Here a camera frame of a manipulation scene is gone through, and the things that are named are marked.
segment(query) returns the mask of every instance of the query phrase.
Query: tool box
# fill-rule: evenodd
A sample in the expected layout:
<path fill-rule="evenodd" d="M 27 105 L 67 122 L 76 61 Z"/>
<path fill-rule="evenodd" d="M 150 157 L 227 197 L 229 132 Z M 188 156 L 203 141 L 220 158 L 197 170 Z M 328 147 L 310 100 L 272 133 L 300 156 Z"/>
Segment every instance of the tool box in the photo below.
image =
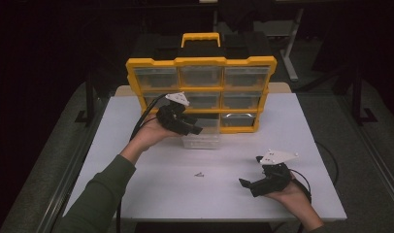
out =
<path fill-rule="evenodd" d="M 162 93 L 183 91 L 184 113 L 216 116 L 220 133 L 258 129 L 276 66 L 262 32 L 142 34 L 126 63 L 142 112 Z"/>

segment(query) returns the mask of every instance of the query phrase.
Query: person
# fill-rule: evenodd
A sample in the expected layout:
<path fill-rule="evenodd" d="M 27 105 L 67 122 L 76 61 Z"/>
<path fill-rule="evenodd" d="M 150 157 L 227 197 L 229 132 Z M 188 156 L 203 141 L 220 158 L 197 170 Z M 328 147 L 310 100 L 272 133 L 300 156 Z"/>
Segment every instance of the person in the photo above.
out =
<path fill-rule="evenodd" d="M 60 220 L 54 232 L 107 232 L 125 188 L 136 171 L 141 154 L 168 137 L 181 135 L 163 128 L 154 115 L 149 115 L 136 136 L 120 154 L 88 182 L 84 191 Z M 300 219 L 312 233 L 326 232 L 324 224 L 303 191 L 294 183 L 280 192 L 266 195 L 279 201 Z"/>

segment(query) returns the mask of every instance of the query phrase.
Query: floor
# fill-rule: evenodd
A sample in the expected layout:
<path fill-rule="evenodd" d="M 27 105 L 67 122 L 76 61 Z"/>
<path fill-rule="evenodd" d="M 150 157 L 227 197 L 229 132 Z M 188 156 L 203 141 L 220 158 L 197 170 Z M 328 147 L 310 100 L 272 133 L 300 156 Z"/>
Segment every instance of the floor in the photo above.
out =
<path fill-rule="evenodd" d="M 285 43 L 271 39 L 279 62 L 272 82 L 286 82 L 295 89 L 323 75 L 311 71 L 321 42 L 298 40 L 291 59 L 299 81 L 292 83 L 279 56 Z M 376 90 L 364 83 L 362 106 L 369 108 L 378 122 L 358 126 L 350 116 L 350 93 L 337 96 L 331 92 L 335 80 L 297 94 L 347 214 L 347 220 L 329 222 L 328 228 L 331 232 L 394 232 L 394 116 Z M 51 231 L 64 204 L 58 200 L 70 191 L 67 186 L 72 186 L 73 176 L 82 166 L 107 101 L 96 98 L 91 124 L 75 122 L 85 109 L 85 86 L 76 89 L 0 232 Z M 298 222 L 273 223 L 272 227 L 276 232 L 294 232 Z M 122 228 L 134 232 L 135 223 L 124 221 Z M 115 232 L 113 224 L 109 232 Z"/>

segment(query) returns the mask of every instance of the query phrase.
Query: dark green sweater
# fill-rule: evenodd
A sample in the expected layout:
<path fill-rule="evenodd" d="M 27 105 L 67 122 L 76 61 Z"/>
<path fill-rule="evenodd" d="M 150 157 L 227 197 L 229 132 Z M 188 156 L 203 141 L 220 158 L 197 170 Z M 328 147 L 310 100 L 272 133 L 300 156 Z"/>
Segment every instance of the dark green sweater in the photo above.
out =
<path fill-rule="evenodd" d="M 133 176 L 134 165 L 117 155 L 112 163 L 88 182 L 82 195 L 61 219 L 55 232 L 107 232 L 115 210 Z M 312 233 L 325 233 L 320 227 Z"/>

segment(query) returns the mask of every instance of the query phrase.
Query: white table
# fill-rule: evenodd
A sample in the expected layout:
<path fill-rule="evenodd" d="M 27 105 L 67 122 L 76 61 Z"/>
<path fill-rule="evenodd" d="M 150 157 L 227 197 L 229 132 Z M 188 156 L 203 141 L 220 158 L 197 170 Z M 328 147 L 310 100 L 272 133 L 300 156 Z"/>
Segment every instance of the white table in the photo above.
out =
<path fill-rule="evenodd" d="M 66 212 L 87 182 L 126 145 L 140 117 L 137 97 L 112 97 L 88 152 Z M 299 153 L 286 162 L 312 187 L 312 204 L 323 220 L 346 219 L 295 94 L 271 93 L 256 133 L 222 134 L 219 150 L 187 150 L 180 138 L 146 151 L 122 199 L 121 217 L 133 221 L 282 221 L 283 206 L 252 197 L 239 178 L 264 178 L 255 156 L 267 149 Z"/>

